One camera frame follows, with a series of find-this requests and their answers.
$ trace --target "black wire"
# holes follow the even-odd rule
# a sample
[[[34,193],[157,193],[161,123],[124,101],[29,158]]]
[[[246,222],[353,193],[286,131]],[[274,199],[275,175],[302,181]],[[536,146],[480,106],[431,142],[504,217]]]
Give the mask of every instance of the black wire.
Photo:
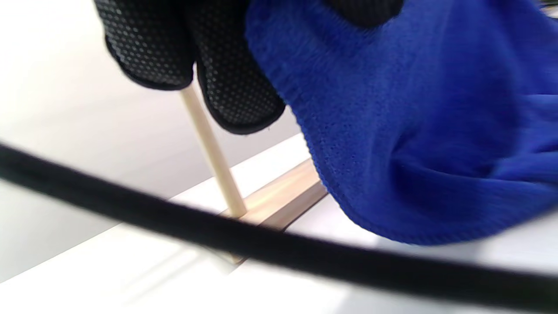
[[[166,202],[1,143],[0,178],[116,220],[294,270],[423,297],[558,312],[555,277],[416,259],[283,234]]]

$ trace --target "wooden stick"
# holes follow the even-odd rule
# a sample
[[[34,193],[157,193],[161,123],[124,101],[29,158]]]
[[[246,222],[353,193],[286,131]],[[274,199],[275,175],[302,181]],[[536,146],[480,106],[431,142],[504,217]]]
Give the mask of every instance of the wooden stick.
[[[205,158],[209,162],[221,193],[225,198],[228,211],[233,218],[240,218],[246,214],[246,206],[238,192],[238,187],[230,173],[227,161],[223,156],[217,139],[213,134],[209,121],[202,109],[200,99],[194,90],[193,84],[180,91],[182,100],[190,113],[192,122],[198,134],[198,139],[203,147]]]

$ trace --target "blue cloth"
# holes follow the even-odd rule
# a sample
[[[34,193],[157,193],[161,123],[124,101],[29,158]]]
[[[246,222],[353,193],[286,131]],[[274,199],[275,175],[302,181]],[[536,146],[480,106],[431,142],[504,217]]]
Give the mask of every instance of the blue cloth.
[[[534,0],[407,0],[375,30],[252,0],[246,37],[361,227],[437,245],[558,203],[558,27]]]

